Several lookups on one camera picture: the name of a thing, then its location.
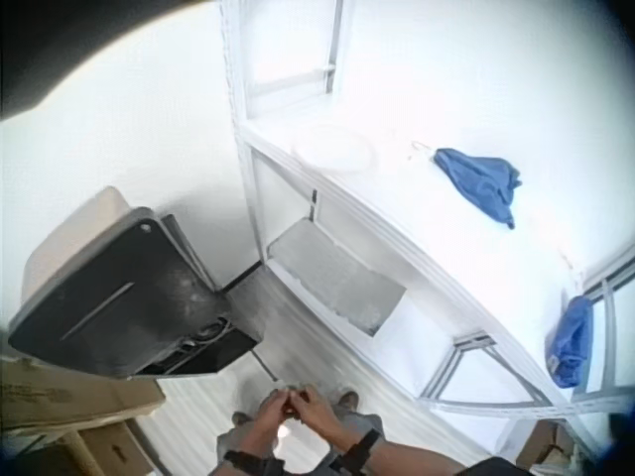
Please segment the gray wood floor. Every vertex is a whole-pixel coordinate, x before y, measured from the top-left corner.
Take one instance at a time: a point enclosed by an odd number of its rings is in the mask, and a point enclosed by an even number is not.
[[[161,381],[168,400],[138,420],[173,474],[207,474],[216,464],[216,437],[231,428],[234,411],[253,413],[273,388],[299,383],[315,383],[333,400],[355,389],[360,411],[380,415],[389,440],[433,449],[464,464],[488,456],[363,364],[266,269],[251,275],[232,297],[264,328],[256,351],[282,382],[274,384],[251,354],[217,375]],[[279,450],[288,470],[306,472],[323,455],[324,443],[296,425]]]

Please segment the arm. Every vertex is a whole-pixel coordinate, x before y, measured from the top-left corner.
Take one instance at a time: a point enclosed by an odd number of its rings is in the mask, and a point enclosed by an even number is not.
[[[363,434],[346,428],[330,404],[314,387],[305,388],[306,397],[291,391],[291,402],[301,420],[342,453],[357,444]],[[380,441],[370,452],[365,468],[378,476],[451,475],[463,466],[442,454],[422,448]]]
[[[264,458],[271,451],[279,426],[287,419],[284,408],[288,399],[289,392],[286,390],[273,394],[263,404],[254,419],[251,430],[235,449]],[[235,469],[231,463],[222,461],[209,476],[245,476],[245,473]]]

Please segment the wrist strap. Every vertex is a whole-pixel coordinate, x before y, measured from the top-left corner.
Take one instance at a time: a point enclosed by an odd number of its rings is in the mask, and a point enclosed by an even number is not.
[[[260,459],[253,454],[229,450],[224,459],[234,468],[250,476],[281,476],[285,474],[285,462],[282,459]]]
[[[337,472],[344,468],[353,475],[363,474],[361,468],[364,467],[364,464],[366,464],[366,461],[368,461],[370,457],[370,448],[380,436],[381,433],[379,431],[371,429],[361,438],[361,441],[352,445],[343,456],[337,456],[328,467]]]

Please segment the shoe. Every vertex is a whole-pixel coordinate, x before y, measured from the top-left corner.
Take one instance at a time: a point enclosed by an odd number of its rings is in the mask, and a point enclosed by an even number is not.
[[[357,412],[357,407],[359,407],[359,394],[353,390],[348,391],[340,397],[337,404],[350,412]]]
[[[249,421],[251,421],[251,416],[244,412],[234,412],[234,415],[231,416],[231,422],[234,423],[235,427],[242,426]]]

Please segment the blue fabric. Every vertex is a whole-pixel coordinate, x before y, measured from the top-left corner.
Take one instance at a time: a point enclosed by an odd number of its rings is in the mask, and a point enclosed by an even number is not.
[[[591,351],[592,326],[593,303],[586,297],[574,297],[547,354],[547,369],[561,389],[576,387],[582,380],[584,363]]]
[[[509,209],[520,173],[503,159],[470,157],[455,149],[438,149],[435,163],[442,168],[456,189],[494,220],[514,229]]]

